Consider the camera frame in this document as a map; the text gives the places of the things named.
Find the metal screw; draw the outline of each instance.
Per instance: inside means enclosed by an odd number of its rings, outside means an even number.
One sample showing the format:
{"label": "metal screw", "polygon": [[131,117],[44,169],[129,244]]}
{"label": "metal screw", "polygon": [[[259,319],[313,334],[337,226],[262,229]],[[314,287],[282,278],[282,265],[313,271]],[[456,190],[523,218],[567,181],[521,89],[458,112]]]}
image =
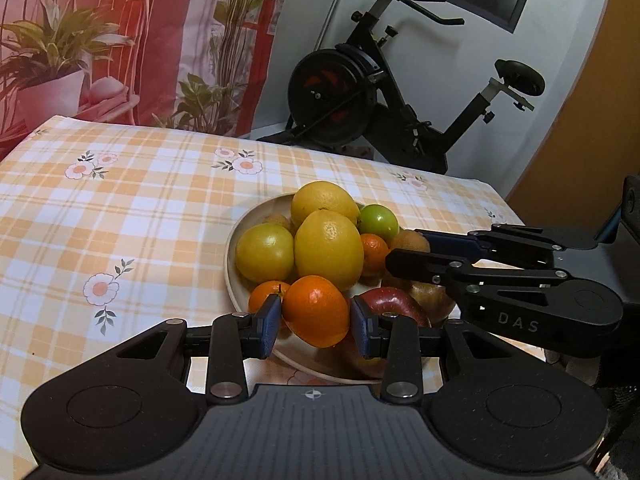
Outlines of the metal screw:
{"label": "metal screw", "polygon": [[399,399],[406,399],[407,397],[413,397],[418,393],[418,386],[413,383],[407,383],[406,381],[398,381],[391,383],[386,387],[386,392]]}
{"label": "metal screw", "polygon": [[222,381],[221,383],[214,384],[209,391],[211,395],[219,397],[220,399],[233,399],[242,393],[242,386],[238,383]]}

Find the green apple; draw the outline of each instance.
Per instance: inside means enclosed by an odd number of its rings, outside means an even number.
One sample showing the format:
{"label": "green apple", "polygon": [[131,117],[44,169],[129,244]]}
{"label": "green apple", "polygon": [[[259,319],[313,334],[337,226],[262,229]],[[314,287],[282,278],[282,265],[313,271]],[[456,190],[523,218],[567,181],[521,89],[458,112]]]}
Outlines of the green apple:
{"label": "green apple", "polygon": [[396,215],[383,205],[370,204],[360,211],[358,222],[360,234],[378,235],[389,245],[399,230]]}

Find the poster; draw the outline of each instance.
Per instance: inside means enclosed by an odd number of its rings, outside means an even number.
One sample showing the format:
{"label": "poster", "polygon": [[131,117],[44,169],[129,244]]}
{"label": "poster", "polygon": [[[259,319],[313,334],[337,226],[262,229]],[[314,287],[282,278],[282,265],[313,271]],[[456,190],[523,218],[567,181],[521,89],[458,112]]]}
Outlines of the poster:
{"label": "poster", "polygon": [[0,158],[47,118],[251,129],[284,0],[0,0]]}

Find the white wall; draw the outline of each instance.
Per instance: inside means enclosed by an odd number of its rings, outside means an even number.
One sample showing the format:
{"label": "white wall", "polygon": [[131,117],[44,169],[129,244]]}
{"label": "white wall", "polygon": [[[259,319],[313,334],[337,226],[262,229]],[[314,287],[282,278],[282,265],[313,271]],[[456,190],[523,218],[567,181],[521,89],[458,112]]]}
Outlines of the white wall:
{"label": "white wall", "polygon": [[[375,0],[341,0],[325,40],[345,40],[355,9]],[[286,0],[278,24],[269,77],[254,127],[288,115],[287,81],[295,64],[312,50],[331,0]],[[379,32],[393,25],[400,34],[385,47],[394,76],[418,116],[444,130],[495,76],[496,59],[517,59],[538,70],[547,90],[532,98],[535,112],[521,112],[498,96],[490,124],[477,121],[449,152],[452,176],[476,178],[505,196],[526,168],[570,91],[588,52],[606,0],[528,0],[513,34],[451,4],[426,4],[444,17],[461,16],[462,27],[431,22],[394,2]]]}

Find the bike seat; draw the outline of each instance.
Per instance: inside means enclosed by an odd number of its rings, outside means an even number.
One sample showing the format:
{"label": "bike seat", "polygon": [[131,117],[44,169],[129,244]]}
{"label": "bike seat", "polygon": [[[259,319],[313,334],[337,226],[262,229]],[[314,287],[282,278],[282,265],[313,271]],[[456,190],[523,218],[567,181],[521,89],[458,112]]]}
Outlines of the bike seat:
{"label": "bike seat", "polygon": [[526,95],[538,96],[545,91],[544,78],[530,66],[519,61],[499,59],[495,62],[498,76],[505,85]]}

